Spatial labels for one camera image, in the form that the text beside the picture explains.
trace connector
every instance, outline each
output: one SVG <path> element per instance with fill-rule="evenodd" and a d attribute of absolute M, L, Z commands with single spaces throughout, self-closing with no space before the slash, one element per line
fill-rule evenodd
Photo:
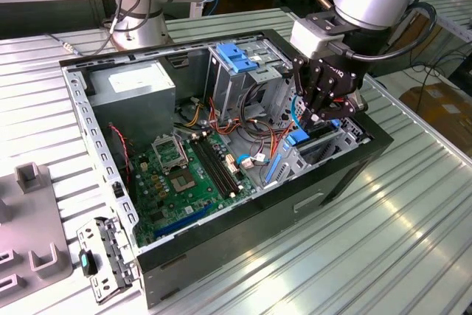
<path fill-rule="evenodd" d="M 254 167 L 254 164 L 252 163 L 251 158 L 245 158 L 241 162 L 241 166 L 244 167 L 246 170 L 252 169 Z"/>

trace aluminum profile workbench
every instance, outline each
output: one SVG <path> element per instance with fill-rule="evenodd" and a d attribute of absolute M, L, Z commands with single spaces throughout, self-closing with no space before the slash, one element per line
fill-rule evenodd
<path fill-rule="evenodd" d="M 465 42 L 472 41 L 472 0 L 421 0 L 437 12 L 437 24 Z"/>
<path fill-rule="evenodd" d="M 293 21 L 262 10 L 168 27 L 175 41 L 262 28 L 288 38 Z M 92 53 L 105 33 L 59 36 Z M 70 57 L 45 36 L 0 41 L 0 172 L 29 161 L 49 166 L 74 262 L 72 276 L 0 313 L 460 314 L 468 307 L 472 161 L 369 78 L 368 114 L 395 141 L 342 197 L 149 311 L 136 287 L 96 305 L 75 231 L 108 210 L 58 67 Z"/>

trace red wire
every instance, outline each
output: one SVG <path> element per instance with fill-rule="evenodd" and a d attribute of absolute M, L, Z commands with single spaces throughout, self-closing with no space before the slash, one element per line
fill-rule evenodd
<path fill-rule="evenodd" d="M 128 158 L 128 149 L 126 148 L 125 137 L 121 134 L 121 132 L 116 128 L 114 125 L 109 126 L 116 134 L 118 134 L 119 140 L 121 140 L 121 144 L 123 146 L 123 150 L 125 151 L 125 163 L 126 163 L 126 186 L 130 184 L 130 159 Z"/>

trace metal table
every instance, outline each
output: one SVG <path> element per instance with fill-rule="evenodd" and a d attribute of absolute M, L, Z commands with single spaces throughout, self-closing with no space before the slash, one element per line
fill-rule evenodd
<path fill-rule="evenodd" d="M 472 41 L 472 0 L 421 0 L 436 9 L 437 24 L 465 42 Z"/>
<path fill-rule="evenodd" d="M 263 10 L 168 27 L 176 41 L 268 27 L 288 38 L 293 20 Z M 60 37 L 91 53 L 105 33 Z M 97 306 L 75 230 L 108 210 L 58 68 L 67 57 L 44 36 L 0 41 L 0 172 L 49 166 L 74 261 L 71 277 L 3 314 L 460 314 L 469 305 L 472 161 L 367 78 L 368 113 L 395 141 L 342 197 L 149 311 L 136 287 Z"/>

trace blue plastic clip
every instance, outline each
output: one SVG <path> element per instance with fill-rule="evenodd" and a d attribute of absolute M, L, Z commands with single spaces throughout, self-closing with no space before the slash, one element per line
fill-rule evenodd
<path fill-rule="evenodd" d="M 340 120 L 331 120 L 331 124 L 333 126 L 335 126 L 336 128 L 339 128 L 339 126 L 341 125 L 341 121 Z"/>
<path fill-rule="evenodd" d="M 248 72 L 258 68 L 257 63 L 249 60 L 244 51 L 235 44 L 218 44 L 216 50 L 237 73 Z"/>
<path fill-rule="evenodd" d="M 290 132 L 287 136 L 287 141 L 293 147 L 304 140 L 310 138 L 304 131 L 297 129 L 296 131 Z"/>

